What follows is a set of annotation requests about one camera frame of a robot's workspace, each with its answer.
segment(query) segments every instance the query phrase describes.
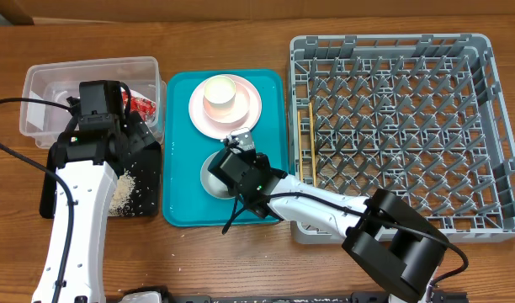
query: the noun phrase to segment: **wooden table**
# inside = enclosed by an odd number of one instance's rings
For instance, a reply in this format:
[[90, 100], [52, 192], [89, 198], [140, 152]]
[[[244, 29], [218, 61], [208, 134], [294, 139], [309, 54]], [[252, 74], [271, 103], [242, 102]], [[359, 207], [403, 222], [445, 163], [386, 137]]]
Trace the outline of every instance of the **wooden table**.
[[[310, 34], [480, 32], [493, 44], [515, 135], [515, 16], [364, 18], [265, 22], [66, 25], [0, 28], [0, 98], [20, 96], [30, 66], [123, 56], [155, 56], [162, 79], [177, 72], [271, 68], [285, 81], [289, 41]], [[46, 150], [19, 133], [19, 105], [0, 107], [0, 141], [44, 162]], [[30, 301], [39, 282], [51, 221], [38, 213], [43, 174], [0, 151], [0, 302]], [[515, 238], [460, 245], [468, 271], [442, 283], [472, 302], [515, 301]], [[460, 260], [447, 253], [440, 273]], [[289, 224], [175, 228], [155, 218], [109, 220], [104, 287], [117, 295], [167, 284], [174, 294], [310, 295], [380, 290], [338, 246], [295, 243]]]

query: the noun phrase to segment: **wooden stick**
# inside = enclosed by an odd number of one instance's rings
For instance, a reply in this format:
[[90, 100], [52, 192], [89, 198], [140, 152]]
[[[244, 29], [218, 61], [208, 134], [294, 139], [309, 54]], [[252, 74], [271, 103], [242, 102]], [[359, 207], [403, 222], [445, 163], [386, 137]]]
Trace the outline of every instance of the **wooden stick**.
[[314, 147], [314, 111], [311, 103], [308, 103], [308, 111], [310, 115], [310, 150], [311, 150], [311, 174], [314, 181], [314, 186], [317, 184], [316, 177], [316, 148]]
[[301, 182], [304, 182], [304, 174], [302, 173], [302, 131], [300, 130], [302, 120], [300, 119], [300, 111], [297, 111], [297, 122], [299, 123], [299, 178]]

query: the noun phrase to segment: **dish rack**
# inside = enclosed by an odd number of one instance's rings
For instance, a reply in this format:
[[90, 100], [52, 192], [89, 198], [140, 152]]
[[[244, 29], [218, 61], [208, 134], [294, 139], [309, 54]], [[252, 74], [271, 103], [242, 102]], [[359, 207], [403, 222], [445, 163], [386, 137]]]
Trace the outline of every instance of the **dish rack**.
[[[305, 183], [391, 190], [451, 242], [515, 237], [515, 144], [484, 35], [298, 36], [288, 81], [289, 162]], [[300, 243], [342, 242], [301, 223], [291, 231]]]

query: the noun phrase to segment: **teal tray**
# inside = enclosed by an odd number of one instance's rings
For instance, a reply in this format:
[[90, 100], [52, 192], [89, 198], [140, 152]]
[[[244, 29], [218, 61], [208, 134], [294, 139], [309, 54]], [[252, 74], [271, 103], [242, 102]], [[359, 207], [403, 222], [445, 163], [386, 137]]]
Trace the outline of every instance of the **teal tray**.
[[[194, 89], [208, 77], [218, 74], [244, 77], [259, 91], [262, 113], [252, 129], [256, 149], [268, 156], [272, 167], [286, 172], [289, 169], [284, 92], [282, 79], [276, 72], [258, 69], [179, 73], [167, 85], [162, 191], [162, 213], [174, 226], [222, 226], [231, 215], [233, 199], [210, 196], [199, 181], [203, 162], [223, 144], [200, 133], [188, 115], [188, 102]], [[234, 224], [276, 221], [273, 217], [260, 219], [246, 211]]]

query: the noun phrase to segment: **clear plastic bin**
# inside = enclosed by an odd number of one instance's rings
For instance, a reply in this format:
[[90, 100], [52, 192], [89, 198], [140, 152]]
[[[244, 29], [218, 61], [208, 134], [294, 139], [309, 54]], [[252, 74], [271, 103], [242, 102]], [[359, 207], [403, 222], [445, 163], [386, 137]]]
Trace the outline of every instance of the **clear plastic bin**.
[[[153, 121], [147, 122], [157, 141], [164, 139], [166, 83], [160, 78], [157, 59], [131, 57], [73, 61], [32, 66], [26, 75], [24, 98], [68, 105], [70, 96], [80, 97], [78, 85], [83, 81], [118, 80], [157, 104]], [[22, 102], [20, 133], [35, 138], [40, 148], [50, 148], [65, 129], [71, 115], [64, 109]]]

